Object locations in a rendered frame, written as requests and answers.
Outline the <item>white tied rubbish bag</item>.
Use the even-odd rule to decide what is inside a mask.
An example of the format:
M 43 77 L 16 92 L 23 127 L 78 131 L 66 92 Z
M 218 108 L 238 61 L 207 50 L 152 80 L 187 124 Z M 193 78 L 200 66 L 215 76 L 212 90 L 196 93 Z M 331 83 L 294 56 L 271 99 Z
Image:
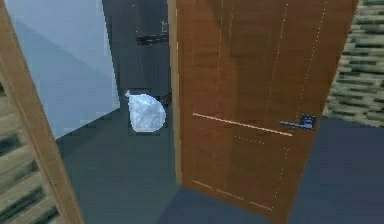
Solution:
M 135 132 L 153 133 L 159 131 L 166 120 L 164 106 L 148 94 L 125 93 L 128 98 L 130 123 Z

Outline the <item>brown wooden room door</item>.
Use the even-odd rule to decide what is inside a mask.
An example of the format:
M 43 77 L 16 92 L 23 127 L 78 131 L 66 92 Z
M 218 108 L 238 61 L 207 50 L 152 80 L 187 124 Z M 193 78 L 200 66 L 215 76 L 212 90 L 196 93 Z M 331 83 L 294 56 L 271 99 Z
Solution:
M 174 2 L 183 187 L 288 224 L 359 0 Z

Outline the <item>black wall shelf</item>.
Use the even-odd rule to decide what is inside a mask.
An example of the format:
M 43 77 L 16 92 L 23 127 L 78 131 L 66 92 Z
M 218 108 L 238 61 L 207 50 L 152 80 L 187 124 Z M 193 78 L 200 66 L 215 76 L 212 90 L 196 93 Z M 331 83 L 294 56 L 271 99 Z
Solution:
M 167 43 L 169 41 L 169 35 L 158 34 L 158 35 L 137 36 L 136 41 L 137 41 L 137 44 L 140 46 L 156 45 L 161 43 Z

